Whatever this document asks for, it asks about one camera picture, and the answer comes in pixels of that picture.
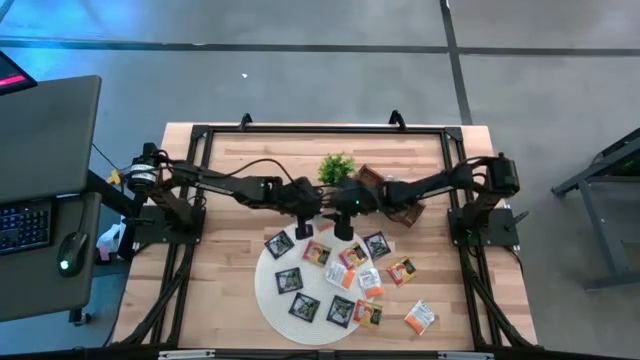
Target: wooden tabletop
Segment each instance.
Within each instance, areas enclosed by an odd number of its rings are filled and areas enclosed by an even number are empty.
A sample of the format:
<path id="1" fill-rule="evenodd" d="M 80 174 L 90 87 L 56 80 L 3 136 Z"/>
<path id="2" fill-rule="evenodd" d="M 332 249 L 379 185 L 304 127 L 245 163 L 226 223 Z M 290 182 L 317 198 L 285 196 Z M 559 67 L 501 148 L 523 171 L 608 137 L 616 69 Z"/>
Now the wooden tabletop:
<path id="1" fill-rule="evenodd" d="M 192 125 L 167 124 L 162 149 L 172 158 L 186 158 Z M 487 127 L 463 126 L 462 130 L 468 157 L 494 154 Z M 443 169 L 440 146 L 439 138 L 433 135 L 217 134 L 209 168 L 230 172 L 252 160 L 270 157 L 281 162 L 294 178 L 307 176 L 318 183 L 317 169 L 323 157 L 345 152 L 355 158 L 356 169 L 366 163 L 381 174 L 411 181 Z M 196 159 L 201 158 L 201 153 L 202 145 Z M 272 163 L 256 164 L 240 175 L 284 177 Z M 208 194 L 207 198 L 204 235 L 194 256 L 180 346 L 305 348 L 271 328 L 258 308 L 253 284 L 255 265 L 264 249 L 264 241 L 291 224 L 293 219 L 269 210 L 250 210 L 230 197 Z M 376 301 L 383 306 L 379 329 L 361 326 L 346 338 L 324 347 L 363 350 L 463 350 L 473 347 L 460 260 L 451 244 L 446 220 L 449 197 L 443 194 L 429 198 L 425 205 L 426 210 L 412 228 L 377 216 L 380 214 L 354 219 L 353 226 L 361 237 L 382 230 L 389 241 L 392 253 L 376 261 L 379 270 L 386 270 L 399 258 L 409 256 L 417 268 L 417 277 L 397 288 L 386 271 L 381 271 L 385 294 Z M 163 244 L 151 245 L 133 260 L 114 341 L 129 335 L 156 300 L 167 248 Z M 535 343 L 518 263 L 502 248 L 487 248 L 486 253 L 496 302 L 521 334 Z M 179 253 L 176 268 L 181 257 L 182 253 Z M 403 321 L 419 299 L 430 304 L 436 313 L 436 321 L 422 336 L 416 335 Z M 164 336 L 170 328 L 173 305 L 172 301 L 168 307 Z M 483 334 L 488 340 L 487 317 L 482 305 L 479 305 L 479 312 Z"/>

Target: green plant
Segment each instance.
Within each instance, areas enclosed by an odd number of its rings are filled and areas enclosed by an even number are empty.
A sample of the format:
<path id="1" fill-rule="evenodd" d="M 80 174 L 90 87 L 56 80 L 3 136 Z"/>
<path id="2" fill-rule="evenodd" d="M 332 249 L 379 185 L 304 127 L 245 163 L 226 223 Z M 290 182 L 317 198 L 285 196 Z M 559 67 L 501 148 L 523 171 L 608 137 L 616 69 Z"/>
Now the green plant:
<path id="1" fill-rule="evenodd" d="M 355 160 L 347 158 L 344 153 L 338 155 L 328 155 L 322 161 L 318 169 L 319 181 L 327 185 L 336 186 L 342 179 L 348 177 L 355 171 Z"/>

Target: floor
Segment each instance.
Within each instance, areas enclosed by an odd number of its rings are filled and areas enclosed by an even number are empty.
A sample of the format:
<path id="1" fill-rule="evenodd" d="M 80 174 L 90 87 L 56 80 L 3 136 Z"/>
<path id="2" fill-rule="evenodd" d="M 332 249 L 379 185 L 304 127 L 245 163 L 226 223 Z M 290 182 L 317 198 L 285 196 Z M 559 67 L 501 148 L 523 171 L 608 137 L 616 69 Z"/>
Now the floor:
<path id="1" fill-rule="evenodd" d="M 578 194 L 549 192 L 640 125 L 639 2 L 5 1 L 0 48 L 37 80 L 102 76 L 94 141 L 118 166 L 159 143 L 166 122 L 245 112 L 384 123 L 399 109 L 412 124 L 488 125 L 495 149 L 518 164 L 512 207 L 531 212 L 519 232 L 540 343 L 640 353 L 640 286 L 583 291 L 606 274 L 604 261 Z M 97 155 L 91 168 L 110 171 Z M 607 221 L 637 204 L 628 190 L 596 192 Z M 93 286 L 93 324 L 73 328 L 66 314 L 3 323 L 0 354 L 102 345 L 124 277 Z"/>

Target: computer mouse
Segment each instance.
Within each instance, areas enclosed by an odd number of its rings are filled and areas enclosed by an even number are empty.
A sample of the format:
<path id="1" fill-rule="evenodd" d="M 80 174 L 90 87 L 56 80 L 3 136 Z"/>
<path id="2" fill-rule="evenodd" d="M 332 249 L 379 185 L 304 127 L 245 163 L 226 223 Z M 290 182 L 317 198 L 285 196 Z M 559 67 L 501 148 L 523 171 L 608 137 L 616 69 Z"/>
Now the computer mouse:
<path id="1" fill-rule="evenodd" d="M 89 235 L 81 231 L 65 236 L 58 250 L 58 272 L 64 277 L 78 275 L 84 266 Z"/>

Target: keyboard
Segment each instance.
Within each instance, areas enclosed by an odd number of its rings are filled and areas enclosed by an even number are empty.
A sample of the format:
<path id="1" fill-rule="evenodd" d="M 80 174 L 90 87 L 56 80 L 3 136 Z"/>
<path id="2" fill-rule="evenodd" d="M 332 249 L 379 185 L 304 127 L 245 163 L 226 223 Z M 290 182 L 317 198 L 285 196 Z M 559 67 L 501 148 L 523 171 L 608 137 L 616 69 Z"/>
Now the keyboard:
<path id="1" fill-rule="evenodd" d="M 0 256 L 51 244 L 51 201 L 0 205 Z"/>

